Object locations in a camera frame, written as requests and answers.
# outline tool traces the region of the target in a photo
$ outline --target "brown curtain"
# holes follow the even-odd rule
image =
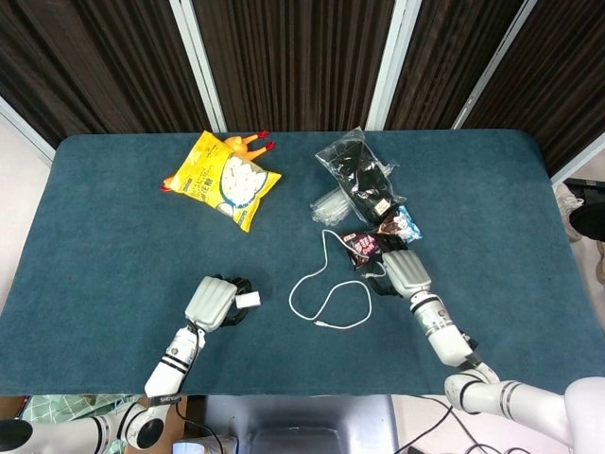
[[[166,0],[1,1],[0,95],[52,146],[209,128]]]
[[[195,0],[228,129],[363,126],[393,4]]]
[[[539,1],[464,127],[529,132],[550,174],[602,134],[605,2]]]
[[[523,0],[423,0],[385,129],[451,128]]]

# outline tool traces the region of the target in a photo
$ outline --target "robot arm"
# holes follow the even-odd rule
[[[250,292],[249,281],[232,282],[205,277],[185,309],[187,326],[181,328],[145,385],[148,408],[127,404],[115,413],[62,424],[0,421],[0,453],[100,454],[116,439],[139,449],[152,447],[162,435],[172,404],[180,401],[182,383],[205,344],[205,333],[237,324],[242,309],[227,318],[235,295]]]
[[[413,251],[397,250],[383,253],[382,258],[393,287],[410,301],[412,314],[441,362],[461,369],[445,381],[445,395],[456,409],[503,416],[565,445],[574,445],[577,437],[572,436],[574,426],[568,420],[567,396],[516,381],[500,382],[458,330],[441,298],[429,292],[431,279],[418,256]]]

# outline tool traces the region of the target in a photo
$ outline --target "snack bag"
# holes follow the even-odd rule
[[[237,156],[205,131],[166,185],[207,203],[249,232],[261,198],[281,177]]]

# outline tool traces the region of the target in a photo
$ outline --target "blue tablecloth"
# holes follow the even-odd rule
[[[339,332],[295,317],[292,286],[322,264],[309,203],[335,187],[314,154],[340,132],[273,133],[257,160],[284,177],[245,234],[208,206],[160,192],[198,134],[81,135],[57,151],[4,313],[0,393],[141,393],[204,275],[249,278],[262,306],[206,337],[186,393],[442,393],[440,364],[400,298]],[[519,131],[368,133],[424,233],[411,245],[478,352],[503,379],[562,392],[605,375],[605,340],[565,238],[539,150]],[[336,230],[363,229],[349,216]],[[301,287],[314,313],[355,278],[330,268]],[[324,320],[365,314],[361,288]]]

